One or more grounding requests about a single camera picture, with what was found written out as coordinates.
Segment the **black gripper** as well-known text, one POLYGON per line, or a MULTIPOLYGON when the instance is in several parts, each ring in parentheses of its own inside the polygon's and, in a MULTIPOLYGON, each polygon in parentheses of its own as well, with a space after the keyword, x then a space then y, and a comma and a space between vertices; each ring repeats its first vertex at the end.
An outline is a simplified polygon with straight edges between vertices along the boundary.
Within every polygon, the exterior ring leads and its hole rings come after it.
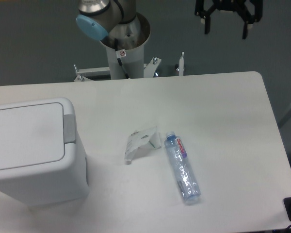
POLYGON ((194 14, 199 16, 205 22, 204 34, 210 32, 211 14, 217 9, 220 11, 238 10, 239 16, 244 21, 242 39, 246 39, 248 35, 248 25, 259 22, 263 15, 263 0, 250 0, 254 5, 254 14, 252 15, 245 5, 245 0, 210 0, 210 8, 205 9, 205 0, 196 0, 194 14))

